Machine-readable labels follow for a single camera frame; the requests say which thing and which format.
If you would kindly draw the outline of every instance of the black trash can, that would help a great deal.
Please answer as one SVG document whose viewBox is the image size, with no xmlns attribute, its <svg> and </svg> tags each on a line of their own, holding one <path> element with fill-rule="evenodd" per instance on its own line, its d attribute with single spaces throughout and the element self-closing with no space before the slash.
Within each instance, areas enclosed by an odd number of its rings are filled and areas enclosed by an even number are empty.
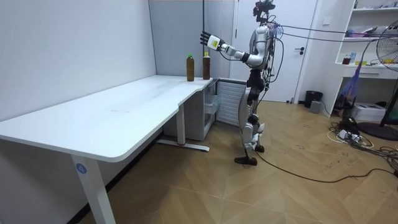
<svg viewBox="0 0 398 224">
<path fill-rule="evenodd" d="M 318 92 L 318 91 L 310 90 L 310 91 L 305 92 L 304 106 L 306 108 L 310 108 L 312 101 L 321 101 L 322 96 L 323 96 L 323 93 Z"/>
</svg>

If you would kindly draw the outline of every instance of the robot leg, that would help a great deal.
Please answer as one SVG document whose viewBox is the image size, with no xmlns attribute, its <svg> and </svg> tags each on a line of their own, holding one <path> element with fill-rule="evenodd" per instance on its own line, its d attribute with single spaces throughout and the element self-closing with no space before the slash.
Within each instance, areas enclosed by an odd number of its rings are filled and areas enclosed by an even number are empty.
<svg viewBox="0 0 398 224">
<path fill-rule="evenodd" d="M 260 137 L 262 136 L 262 132 L 264 131 L 265 124 L 260 124 L 259 123 L 259 116 L 257 114 L 253 114 L 251 116 L 251 118 L 249 118 L 249 121 L 251 121 L 252 123 L 255 123 L 253 125 L 253 133 L 252 133 L 252 135 L 255 136 L 255 135 L 258 134 L 258 140 L 257 140 L 257 144 L 256 144 L 256 147 L 254 148 L 254 150 L 256 152 L 263 153 L 263 152 L 265 152 L 265 149 L 264 149 L 264 146 L 262 146 L 260 144 Z"/>
<path fill-rule="evenodd" d="M 260 135 L 258 132 L 260 126 L 257 125 L 258 116 L 252 113 L 253 108 L 255 108 L 255 105 L 257 105 L 257 100 L 252 100 L 251 98 L 254 97 L 258 99 L 258 96 L 253 96 L 253 92 L 256 92 L 256 90 L 252 90 L 251 87 L 246 88 L 242 95 L 241 101 L 239 102 L 239 128 L 241 131 L 241 140 L 246 156 L 235 158 L 234 161 L 238 164 L 256 166 L 257 160 L 256 158 L 252 157 L 252 151 L 255 150 L 257 144 L 259 144 Z"/>
</svg>

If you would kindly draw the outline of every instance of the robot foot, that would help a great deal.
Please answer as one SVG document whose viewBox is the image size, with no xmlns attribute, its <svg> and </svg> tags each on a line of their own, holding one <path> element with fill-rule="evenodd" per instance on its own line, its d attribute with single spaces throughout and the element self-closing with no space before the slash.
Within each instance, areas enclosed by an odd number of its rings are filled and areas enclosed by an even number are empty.
<svg viewBox="0 0 398 224">
<path fill-rule="evenodd" d="M 256 166 L 257 165 L 257 159 L 256 158 L 251 158 L 250 159 L 248 156 L 235 158 L 234 161 L 237 164 L 242 164 L 242 165 L 250 165 L 250 166 Z"/>
<path fill-rule="evenodd" d="M 264 149 L 264 146 L 256 146 L 254 149 L 256 152 L 261 152 L 264 153 L 266 150 Z"/>
</svg>

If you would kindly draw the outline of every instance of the white box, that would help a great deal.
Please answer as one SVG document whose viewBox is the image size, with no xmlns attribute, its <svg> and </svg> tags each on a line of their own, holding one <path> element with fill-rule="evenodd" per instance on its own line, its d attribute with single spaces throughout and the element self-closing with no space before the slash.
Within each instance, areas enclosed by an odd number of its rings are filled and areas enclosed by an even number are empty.
<svg viewBox="0 0 398 224">
<path fill-rule="evenodd" d="M 374 103 L 355 103 L 351 115 L 358 121 L 380 122 L 385 113 L 385 108 L 375 105 Z"/>
</svg>

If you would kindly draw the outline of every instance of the electric fan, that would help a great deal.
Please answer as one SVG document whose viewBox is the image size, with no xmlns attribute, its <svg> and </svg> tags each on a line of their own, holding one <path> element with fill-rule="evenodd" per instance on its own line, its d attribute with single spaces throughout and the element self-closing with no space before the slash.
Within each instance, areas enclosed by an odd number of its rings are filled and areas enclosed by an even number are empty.
<svg viewBox="0 0 398 224">
<path fill-rule="evenodd" d="M 388 69 L 398 72 L 398 21 L 391 24 L 380 36 L 376 46 L 377 57 L 380 63 Z M 380 139 L 398 141 L 398 131 L 387 124 L 398 124 L 398 120 L 389 120 L 396 101 L 398 100 L 398 90 L 389 102 L 387 111 L 380 124 L 363 122 L 358 123 L 358 129 L 370 136 Z"/>
</svg>

